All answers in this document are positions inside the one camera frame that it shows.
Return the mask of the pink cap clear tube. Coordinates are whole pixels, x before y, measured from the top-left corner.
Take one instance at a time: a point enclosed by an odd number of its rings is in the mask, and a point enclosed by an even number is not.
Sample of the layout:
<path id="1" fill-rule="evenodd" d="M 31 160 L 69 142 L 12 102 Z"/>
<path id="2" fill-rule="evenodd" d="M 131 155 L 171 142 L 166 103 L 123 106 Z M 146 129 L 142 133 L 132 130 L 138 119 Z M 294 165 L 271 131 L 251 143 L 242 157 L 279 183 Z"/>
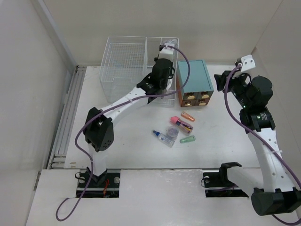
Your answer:
<path id="1" fill-rule="evenodd" d="M 177 116 L 172 116 L 170 118 L 170 121 L 171 121 L 172 124 L 177 126 L 186 135 L 191 134 L 191 132 L 193 131 L 193 127 L 190 124 L 188 124 L 187 122 L 181 120 Z"/>

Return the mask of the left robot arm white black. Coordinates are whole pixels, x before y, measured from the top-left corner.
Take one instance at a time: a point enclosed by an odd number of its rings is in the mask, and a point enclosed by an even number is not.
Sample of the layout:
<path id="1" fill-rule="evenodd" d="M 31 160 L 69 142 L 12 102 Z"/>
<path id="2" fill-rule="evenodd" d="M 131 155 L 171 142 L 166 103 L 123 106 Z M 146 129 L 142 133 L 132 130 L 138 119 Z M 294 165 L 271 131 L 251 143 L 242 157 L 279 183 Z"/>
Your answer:
<path id="1" fill-rule="evenodd" d="M 105 182 L 107 167 L 101 163 L 105 161 L 101 153 L 114 141 L 114 126 L 134 110 L 150 104 L 156 98 L 165 97 L 167 84 L 173 78 L 174 72 L 172 60 L 158 58 L 152 71 L 132 91 L 110 106 L 103 109 L 93 107 L 89 110 L 82 133 L 89 150 L 92 151 L 91 167 L 87 168 L 92 185 L 99 187 Z"/>

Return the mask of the purple round container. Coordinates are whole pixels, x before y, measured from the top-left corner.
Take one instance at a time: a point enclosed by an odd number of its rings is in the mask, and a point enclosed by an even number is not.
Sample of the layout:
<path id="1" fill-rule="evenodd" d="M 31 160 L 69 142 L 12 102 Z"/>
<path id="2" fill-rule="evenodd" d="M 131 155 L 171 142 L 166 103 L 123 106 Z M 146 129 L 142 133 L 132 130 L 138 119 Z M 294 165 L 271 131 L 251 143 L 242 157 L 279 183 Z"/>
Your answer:
<path id="1" fill-rule="evenodd" d="M 170 126 L 166 131 L 166 136 L 173 141 L 177 139 L 178 134 L 179 130 L 176 126 Z"/>

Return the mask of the teal orange drawer box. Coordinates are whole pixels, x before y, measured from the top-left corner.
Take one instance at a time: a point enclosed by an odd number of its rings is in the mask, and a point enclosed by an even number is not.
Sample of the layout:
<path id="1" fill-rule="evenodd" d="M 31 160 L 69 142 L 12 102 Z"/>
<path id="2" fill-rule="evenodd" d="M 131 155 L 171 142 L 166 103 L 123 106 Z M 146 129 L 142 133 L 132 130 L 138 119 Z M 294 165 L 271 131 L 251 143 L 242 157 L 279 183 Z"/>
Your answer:
<path id="1" fill-rule="evenodd" d="M 181 107 L 208 105 L 214 88 L 205 60 L 190 61 L 190 72 L 186 61 L 177 63 L 176 88 Z"/>

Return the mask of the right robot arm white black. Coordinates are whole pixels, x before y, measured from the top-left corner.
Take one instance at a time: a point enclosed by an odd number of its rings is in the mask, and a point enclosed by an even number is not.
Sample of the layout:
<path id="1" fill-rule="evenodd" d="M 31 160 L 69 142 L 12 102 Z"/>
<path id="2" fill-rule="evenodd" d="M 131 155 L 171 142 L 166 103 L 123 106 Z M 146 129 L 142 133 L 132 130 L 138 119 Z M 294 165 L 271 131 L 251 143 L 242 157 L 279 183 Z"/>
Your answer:
<path id="1" fill-rule="evenodd" d="M 291 213 L 301 205 L 301 187 L 295 186 L 290 176 L 300 180 L 284 162 L 276 139 L 276 126 L 267 106 L 273 96 L 271 81 L 262 76 L 251 78 L 235 71 L 214 75 L 217 90 L 224 92 L 226 109 L 229 111 L 228 93 L 231 92 L 241 105 L 239 120 L 250 139 L 261 168 L 263 181 L 249 177 L 237 162 L 223 163 L 218 173 L 222 185 L 230 183 L 240 188 L 251 199 L 254 211 L 259 216 Z"/>

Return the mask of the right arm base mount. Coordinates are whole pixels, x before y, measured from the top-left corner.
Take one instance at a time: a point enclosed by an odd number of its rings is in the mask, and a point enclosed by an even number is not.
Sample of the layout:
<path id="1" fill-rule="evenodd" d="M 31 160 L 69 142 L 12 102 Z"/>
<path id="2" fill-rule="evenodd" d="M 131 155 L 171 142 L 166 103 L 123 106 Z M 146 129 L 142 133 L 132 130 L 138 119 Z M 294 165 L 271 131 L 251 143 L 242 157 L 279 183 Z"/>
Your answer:
<path id="1" fill-rule="evenodd" d="M 206 198 L 248 198 L 245 192 L 228 180 L 228 169 L 233 167 L 242 166 L 238 162 L 228 162 L 222 163 L 219 169 L 203 171 L 203 178 L 200 183 L 205 188 Z"/>

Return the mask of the orange translucent capsule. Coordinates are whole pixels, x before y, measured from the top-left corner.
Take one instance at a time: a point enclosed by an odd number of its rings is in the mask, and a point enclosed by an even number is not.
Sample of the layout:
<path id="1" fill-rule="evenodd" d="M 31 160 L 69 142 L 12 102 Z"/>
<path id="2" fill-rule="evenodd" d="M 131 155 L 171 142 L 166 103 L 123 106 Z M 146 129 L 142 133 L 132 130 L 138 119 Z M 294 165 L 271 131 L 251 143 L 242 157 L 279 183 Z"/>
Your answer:
<path id="1" fill-rule="evenodd" d="M 191 116 L 190 114 L 186 113 L 186 112 L 182 112 L 181 116 L 191 122 L 195 121 L 195 118 L 193 116 Z"/>

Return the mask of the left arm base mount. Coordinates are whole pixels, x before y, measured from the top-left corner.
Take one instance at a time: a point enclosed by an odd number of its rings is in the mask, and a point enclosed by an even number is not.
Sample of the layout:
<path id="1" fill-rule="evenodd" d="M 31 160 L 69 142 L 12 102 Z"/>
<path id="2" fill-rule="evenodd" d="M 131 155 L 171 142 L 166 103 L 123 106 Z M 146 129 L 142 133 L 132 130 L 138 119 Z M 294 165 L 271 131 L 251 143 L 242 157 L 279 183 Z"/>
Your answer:
<path id="1" fill-rule="evenodd" d="M 121 170 L 107 169 L 100 176 L 93 175 L 88 183 L 90 174 L 91 170 L 89 168 L 75 174 L 75 178 L 78 180 L 77 198 L 81 196 L 86 185 L 88 187 L 82 196 L 83 198 L 119 198 Z"/>

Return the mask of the grey setup guide booklet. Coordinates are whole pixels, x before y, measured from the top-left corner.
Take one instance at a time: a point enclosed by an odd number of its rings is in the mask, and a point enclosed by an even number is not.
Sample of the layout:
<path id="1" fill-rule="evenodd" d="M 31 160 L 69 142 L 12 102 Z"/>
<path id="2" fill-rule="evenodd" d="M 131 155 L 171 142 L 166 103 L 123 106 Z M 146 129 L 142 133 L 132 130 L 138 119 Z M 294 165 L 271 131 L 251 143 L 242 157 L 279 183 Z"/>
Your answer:
<path id="1" fill-rule="evenodd" d="M 177 47 L 178 46 L 178 42 L 177 39 L 169 39 L 169 40 L 165 40 L 162 42 L 163 45 L 169 45 L 169 46 L 174 46 Z"/>

